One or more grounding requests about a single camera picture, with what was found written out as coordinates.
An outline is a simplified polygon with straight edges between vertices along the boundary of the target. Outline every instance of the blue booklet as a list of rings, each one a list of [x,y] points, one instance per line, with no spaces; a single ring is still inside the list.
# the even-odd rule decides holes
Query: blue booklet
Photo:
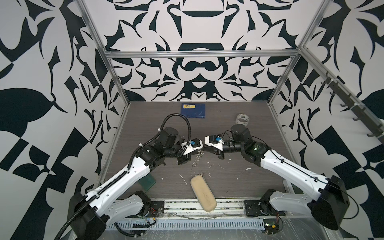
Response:
[[[181,114],[187,118],[205,118],[205,104],[183,103],[181,105]]]

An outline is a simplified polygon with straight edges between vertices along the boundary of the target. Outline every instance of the yellow sponge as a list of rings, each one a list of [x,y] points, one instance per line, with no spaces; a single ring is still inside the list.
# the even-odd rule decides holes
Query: yellow sponge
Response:
[[[204,211],[210,212],[214,210],[217,202],[203,176],[196,175],[193,177],[191,179],[191,186]]]

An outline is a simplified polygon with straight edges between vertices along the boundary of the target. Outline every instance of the patterned wallpaper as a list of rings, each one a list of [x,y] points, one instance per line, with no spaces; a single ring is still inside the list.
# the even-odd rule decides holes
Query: patterned wallpaper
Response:
[[[308,44],[309,50],[364,104],[384,119],[383,19],[381,0],[335,0]],[[384,146],[300,58],[273,102],[295,159],[301,165],[344,180],[359,204],[344,219],[345,239],[384,237]],[[353,201],[345,218],[357,213]]]
[[[130,101],[268,100],[289,57],[113,59]]]
[[[124,108],[73,0],[0,2],[0,102],[1,239],[51,240]]]
[[[325,17],[307,47],[384,119],[383,1],[335,0]]]
[[[86,0],[107,50],[296,48],[321,0]]]
[[[295,49],[321,0],[86,0],[109,51]],[[130,101],[268,100],[288,57],[114,59]]]

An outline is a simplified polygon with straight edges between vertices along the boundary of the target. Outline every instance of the wooden tabletop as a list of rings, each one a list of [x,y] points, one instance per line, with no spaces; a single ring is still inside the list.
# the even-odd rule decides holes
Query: wooden tabletop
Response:
[[[106,179],[128,163],[139,143],[156,135],[167,115],[180,113],[181,105],[181,102],[132,102]],[[205,103],[205,119],[189,118],[191,138],[199,138],[204,142],[206,136],[230,130],[240,113],[250,117],[247,128],[251,135],[263,139],[278,153],[290,159],[266,102]],[[179,117],[170,118],[165,126],[177,129],[184,138],[188,137],[187,125]],[[201,172],[216,198],[261,197],[268,189],[285,192],[280,176],[247,162],[240,153],[225,154],[225,160],[221,160],[206,152],[200,161],[192,156],[190,162],[180,166],[177,165],[177,159],[166,159],[165,162],[166,166],[159,166],[151,172],[157,183],[146,192],[150,198],[195,198],[190,180]],[[142,188],[135,183],[120,198],[124,199],[137,190]]]

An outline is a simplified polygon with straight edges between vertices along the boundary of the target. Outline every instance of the black cable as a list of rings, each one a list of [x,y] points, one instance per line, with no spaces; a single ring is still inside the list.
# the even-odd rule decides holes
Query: black cable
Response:
[[[140,226],[140,227],[142,227],[142,228],[145,228],[145,227],[153,226],[153,225],[155,225],[155,224],[156,224],[156,220],[154,220],[154,222],[151,223],[151,224],[147,224],[147,225],[133,224],[133,226]]]
[[[128,233],[128,232],[124,231],[123,229],[121,229],[121,228],[119,227],[119,225],[117,224],[117,222],[115,222],[114,224],[115,224],[116,229],[117,229],[121,234],[123,234],[123,235],[125,235],[125,236],[127,236],[127,237],[135,237],[135,235],[136,235],[137,237],[141,237],[141,236],[142,236],[142,235],[139,235],[139,234],[133,234],[133,233]],[[151,223],[151,224],[147,224],[147,225],[143,225],[143,226],[141,226],[140,224],[132,224],[132,226],[140,226],[141,228],[146,228],[146,227],[153,226],[153,225],[155,225],[155,224],[156,224],[156,220],[154,220],[154,222]]]
[[[229,134],[227,132],[231,132],[231,130],[226,130],[225,132],[223,132],[223,134],[221,134],[221,137],[224,139],[224,134],[227,134],[229,139],[232,139],[231,136],[229,136]]]
[[[259,139],[259,140],[262,141],[265,145],[267,145],[267,147],[269,147],[268,144],[266,144],[266,143],[264,142],[264,140],[262,140],[262,139],[260,139],[260,138],[258,138],[258,137],[255,137],[255,136],[251,136],[251,137],[254,137],[254,138]]]
[[[271,147],[268,146],[268,144],[265,143],[262,139],[260,139],[260,138],[258,138],[258,137],[254,137],[254,138],[257,138],[257,139],[261,140],[261,141],[262,141],[268,148],[271,148]],[[304,173],[305,175],[307,175],[307,176],[310,177],[310,178],[313,178],[313,179],[316,180],[316,181],[319,181],[319,182],[321,182],[321,183],[324,183],[325,185],[329,185],[329,186],[331,186],[331,187],[333,187],[333,188],[336,188],[337,190],[340,190],[341,192],[343,192],[343,193],[345,193],[346,195],[348,195],[348,196],[355,202],[355,204],[356,204],[358,210],[357,210],[356,214],[355,214],[353,217],[343,218],[343,219],[353,219],[353,218],[355,218],[355,217],[359,214],[360,208],[359,208],[358,203],[357,203],[356,200],[355,200],[351,195],[349,195],[347,192],[345,192],[345,191],[341,190],[340,188],[337,188],[337,187],[335,187],[335,186],[333,186],[333,185],[331,185],[331,184],[328,184],[328,183],[326,183],[326,182],[323,182],[323,181],[319,180],[318,178],[315,178],[315,177],[309,175],[308,173],[304,172],[303,170],[301,170],[301,169],[299,169],[299,168],[297,168],[297,167],[295,167],[295,166],[293,166],[293,165],[291,165],[291,164],[285,162],[283,159],[280,159],[278,156],[276,156],[276,154],[275,154],[273,151],[271,151],[271,152],[272,152],[272,153],[274,154],[274,156],[275,156],[277,159],[279,159],[281,162],[288,164],[289,166],[291,166],[291,167],[293,167],[293,168],[299,170],[300,172]],[[328,182],[330,182],[330,183],[333,183],[334,185],[337,185],[336,183],[332,182],[329,178],[326,178],[326,180],[327,180]]]
[[[123,234],[123,235],[125,235],[125,236],[127,236],[127,237],[135,237],[135,236],[137,236],[137,237],[141,237],[142,235],[140,234],[133,234],[133,233],[128,233],[128,232],[126,232],[126,231],[124,231],[123,229],[121,229],[120,227],[119,227],[119,225],[117,224],[117,222],[115,222],[115,227],[116,227],[116,229],[119,231],[119,233],[121,233],[121,234]]]
[[[283,222],[282,218],[280,216],[277,216],[277,217],[280,218],[280,220],[281,220],[281,228],[279,228],[279,230],[276,233],[280,232],[284,227],[284,222]]]

